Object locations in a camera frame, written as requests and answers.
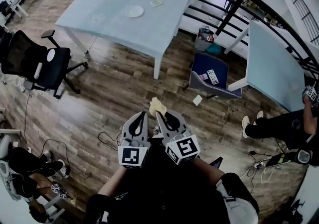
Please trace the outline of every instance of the cable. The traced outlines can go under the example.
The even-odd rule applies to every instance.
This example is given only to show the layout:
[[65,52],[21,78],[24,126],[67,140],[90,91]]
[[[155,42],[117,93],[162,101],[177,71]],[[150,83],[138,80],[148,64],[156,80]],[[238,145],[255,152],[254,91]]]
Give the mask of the cable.
[[101,134],[106,134],[112,141],[114,141],[114,142],[116,142],[116,144],[119,146],[119,141],[118,141],[118,138],[119,138],[119,135],[121,134],[121,133],[119,133],[118,134],[118,136],[116,137],[116,140],[114,140],[113,138],[111,138],[106,132],[101,132],[101,133],[99,133],[98,134],[98,140],[101,142],[101,143],[103,143],[103,144],[106,144],[107,146],[109,146],[112,150],[115,150],[115,151],[118,151],[116,148],[114,148],[112,145],[110,145],[109,143],[107,143],[107,142],[103,142],[101,139],[100,139],[100,135]]
[[277,145],[278,145],[279,149],[281,150],[282,153],[284,153],[285,151],[280,147],[278,139],[277,138],[275,138],[275,139],[276,139],[276,142],[277,142]]
[[251,185],[253,186],[253,188],[252,188],[252,190],[251,190],[251,192],[250,193],[253,193],[253,191],[254,191],[254,188],[255,188],[255,186],[254,186],[254,183],[253,183],[253,179],[255,178],[255,176],[256,176],[256,174],[257,174],[257,171],[258,171],[258,169],[256,168],[256,172],[254,173],[254,175],[253,175],[253,177],[251,178]]
[[28,103],[29,103],[29,99],[32,98],[32,94],[30,94],[30,91],[29,91],[29,96],[28,96],[28,99],[26,101],[26,106],[25,106],[25,113],[24,113],[24,143],[26,144],[26,138],[25,138],[25,129],[26,129],[26,111],[27,111],[27,108],[28,108]]
[[[68,168],[69,168],[70,171],[71,171],[70,161],[69,161],[69,157],[68,157],[68,147],[67,147],[67,145],[66,145],[64,142],[62,142],[62,141],[58,141],[58,140],[54,140],[54,139],[47,139],[47,140],[44,142],[44,144],[43,144],[42,151],[41,151],[40,155],[38,156],[38,158],[43,154],[44,147],[45,147],[45,144],[47,143],[47,141],[54,141],[54,142],[58,142],[58,143],[64,144],[65,150],[66,150],[65,157],[66,157],[66,160],[68,161]],[[53,179],[55,179],[55,178],[64,178],[65,176],[67,176],[67,174],[65,174],[64,176],[53,176],[53,175],[52,175]]]

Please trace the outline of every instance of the black shorts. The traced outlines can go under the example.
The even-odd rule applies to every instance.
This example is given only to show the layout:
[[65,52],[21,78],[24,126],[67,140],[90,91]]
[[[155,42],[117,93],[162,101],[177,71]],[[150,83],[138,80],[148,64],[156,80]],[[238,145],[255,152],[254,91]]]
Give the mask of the black shorts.
[[12,175],[12,183],[15,191],[18,195],[25,198],[31,198],[37,194],[36,185],[37,182],[28,176],[23,176],[19,174]]

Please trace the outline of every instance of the paper note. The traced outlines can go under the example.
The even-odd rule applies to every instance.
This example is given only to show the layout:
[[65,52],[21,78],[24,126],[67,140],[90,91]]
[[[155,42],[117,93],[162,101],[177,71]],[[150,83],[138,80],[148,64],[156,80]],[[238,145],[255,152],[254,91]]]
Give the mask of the paper note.
[[200,95],[197,95],[196,98],[194,98],[193,103],[198,106],[199,103],[203,100],[203,98]]
[[154,1],[150,2],[150,4],[151,4],[151,6],[156,7],[156,6],[163,4],[163,2],[161,0],[154,0]]

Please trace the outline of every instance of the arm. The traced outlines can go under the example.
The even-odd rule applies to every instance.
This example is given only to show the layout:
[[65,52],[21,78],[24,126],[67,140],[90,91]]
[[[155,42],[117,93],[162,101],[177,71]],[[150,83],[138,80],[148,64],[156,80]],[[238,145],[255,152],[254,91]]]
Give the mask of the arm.
[[211,185],[216,185],[220,178],[225,174],[223,171],[220,171],[218,168],[207,164],[200,158],[195,158],[193,164],[204,173]]
[[36,199],[32,199],[29,207],[35,207],[40,213],[46,213],[45,208],[42,204],[40,204]]
[[100,189],[98,194],[111,197],[124,177],[126,170],[125,167],[120,166],[111,179]]
[[317,117],[313,117],[311,112],[311,101],[308,96],[304,97],[304,130],[308,134],[315,134],[317,132]]

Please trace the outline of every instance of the trash can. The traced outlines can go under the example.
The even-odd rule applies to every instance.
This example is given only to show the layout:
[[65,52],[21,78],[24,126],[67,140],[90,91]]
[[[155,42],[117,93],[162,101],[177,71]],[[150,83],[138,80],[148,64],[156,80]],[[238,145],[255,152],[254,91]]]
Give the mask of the trash can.
[[214,42],[214,32],[208,26],[201,27],[195,40],[195,49],[205,51]]

